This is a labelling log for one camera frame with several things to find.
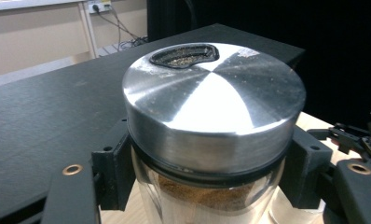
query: black table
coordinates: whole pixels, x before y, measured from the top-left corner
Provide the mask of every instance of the black table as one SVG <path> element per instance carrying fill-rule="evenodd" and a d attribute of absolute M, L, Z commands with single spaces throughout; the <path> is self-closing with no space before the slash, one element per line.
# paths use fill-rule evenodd
<path fill-rule="evenodd" d="M 0 86 L 0 218 L 46 197 L 51 174 L 90 159 L 126 118 L 121 80 L 155 49 L 190 42 L 228 43 L 294 66 L 303 49 L 220 24 Z"/>

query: beige wall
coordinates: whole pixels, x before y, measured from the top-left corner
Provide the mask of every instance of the beige wall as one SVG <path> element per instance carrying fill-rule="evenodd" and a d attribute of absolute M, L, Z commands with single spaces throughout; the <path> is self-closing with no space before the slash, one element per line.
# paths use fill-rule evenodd
<path fill-rule="evenodd" d="M 120 20 L 136 35 L 146 35 L 145 0 L 113 2 Z M 0 11 L 0 75 L 66 57 L 93 58 L 92 41 L 100 48 L 118 42 L 118 30 L 90 15 L 92 35 L 82 18 L 82 4 L 69 3 Z M 111 13 L 103 15 L 115 21 Z M 121 41 L 130 37 L 121 34 Z"/>

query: metal lid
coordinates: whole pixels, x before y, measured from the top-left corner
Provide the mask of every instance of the metal lid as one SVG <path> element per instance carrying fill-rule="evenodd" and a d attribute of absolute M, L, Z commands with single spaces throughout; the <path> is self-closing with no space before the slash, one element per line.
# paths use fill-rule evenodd
<path fill-rule="evenodd" d="M 249 174 L 280 160 L 306 97 L 279 60 L 204 43 L 145 55 L 123 91 L 137 147 L 161 167 L 201 176 Z"/>

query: spice jar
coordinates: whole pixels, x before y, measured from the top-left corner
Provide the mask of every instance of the spice jar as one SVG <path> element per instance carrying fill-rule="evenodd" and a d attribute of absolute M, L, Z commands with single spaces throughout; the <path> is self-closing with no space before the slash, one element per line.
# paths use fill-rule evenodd
<path fill-rule="evenodd" d="M 151 223 L 257 223 L 305 102 L 286 64 L 196 43 L 136 61 L 123 80 L 132 161 Z"/>

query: electrical outlet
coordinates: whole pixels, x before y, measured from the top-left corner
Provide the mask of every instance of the electrical outlet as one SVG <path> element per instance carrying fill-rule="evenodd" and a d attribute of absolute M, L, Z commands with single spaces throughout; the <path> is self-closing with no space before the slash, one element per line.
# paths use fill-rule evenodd
<path fill-rule="evenodd" d="M 89 13 L 96 13 L 96 11 L 93 9 L 94 5 L 98 6 L 100 12 L 108 11 L 110 10 L 110 7 L 111 7 L 111 1 L 110 0 L 89 0 L 88 1 Z"/>

